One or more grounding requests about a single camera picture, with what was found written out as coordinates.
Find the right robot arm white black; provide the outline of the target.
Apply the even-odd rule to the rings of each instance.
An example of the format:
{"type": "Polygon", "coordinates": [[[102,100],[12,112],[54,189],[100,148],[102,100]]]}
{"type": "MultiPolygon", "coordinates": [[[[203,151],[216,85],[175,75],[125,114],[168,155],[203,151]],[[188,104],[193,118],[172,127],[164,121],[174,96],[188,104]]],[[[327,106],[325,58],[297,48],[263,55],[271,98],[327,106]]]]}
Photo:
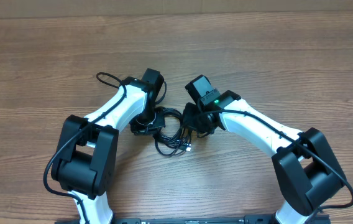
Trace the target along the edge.
{"type": "Polygon", "coordinates": [[[193,99],[183,123],[206,136],[216,128],[235,133],[266,153],[285,199],[272,215],[246,215],[245,223],[330,223],[323,203],[345,186],[346,176],[324,134],[289,128],[253,109],[238,94],[220,93],[200,75],[186,85],[193,99]]]}

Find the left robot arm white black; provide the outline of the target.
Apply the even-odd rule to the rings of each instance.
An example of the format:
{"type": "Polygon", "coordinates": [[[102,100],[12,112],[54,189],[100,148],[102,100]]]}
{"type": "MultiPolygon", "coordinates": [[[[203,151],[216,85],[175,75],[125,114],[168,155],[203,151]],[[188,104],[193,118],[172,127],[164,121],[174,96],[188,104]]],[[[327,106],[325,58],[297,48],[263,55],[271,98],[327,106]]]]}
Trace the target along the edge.
{"type": "Polygon", "coordinates": [[[75,201],[77,223],[111,223],[106,190],[114,175],[119,133],[128,124],[134,134],[163,126],[155,105],[164,86],[161,73],[148,68],[141,79],[120,80],[117,93],[100,109],[65,120],[43,181],[49,192],[75,201]]]}

